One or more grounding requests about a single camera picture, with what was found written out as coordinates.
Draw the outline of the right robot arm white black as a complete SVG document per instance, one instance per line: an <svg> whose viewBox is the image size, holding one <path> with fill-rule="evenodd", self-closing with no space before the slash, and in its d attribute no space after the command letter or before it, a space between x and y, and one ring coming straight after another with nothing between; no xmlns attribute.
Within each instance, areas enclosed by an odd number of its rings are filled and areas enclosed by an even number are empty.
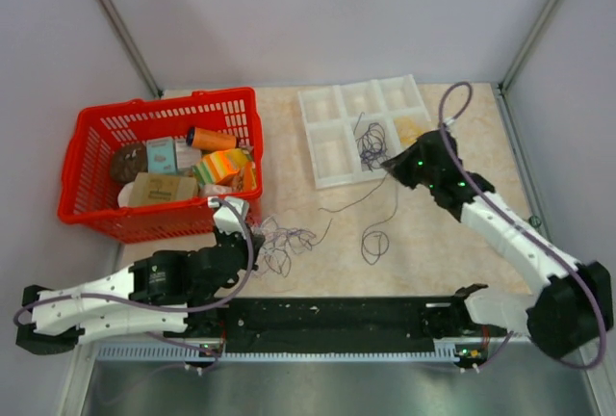
<svg viewBox="0 0 616 416"><path fill-rule="evenodd" d="M481 235L529 289L514 295L473 287L449 311L449 323L469 335L482 325L523 334L547 356L561 359L598 340L605 352L614 326L611 276L601 263L579 262L521 219L478 173L463 168L449 132L429 131L381 167L401 185L424 186L435 203Z"/></svg>

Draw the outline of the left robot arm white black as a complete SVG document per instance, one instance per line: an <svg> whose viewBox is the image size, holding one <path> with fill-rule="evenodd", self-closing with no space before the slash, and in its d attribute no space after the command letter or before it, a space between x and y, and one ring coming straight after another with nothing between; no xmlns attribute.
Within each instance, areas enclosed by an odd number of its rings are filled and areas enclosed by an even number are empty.
<svg viewBox="0 0 616 416"><path fill-rule="evenodd" d="M220 290L237 290L256 270L260 233L214 233L198 250L158 250L120 271L53 291L24 289L15 343L34 355L72 351L102 339L154 333L170 339L217 337L223 332Z"/></svg>

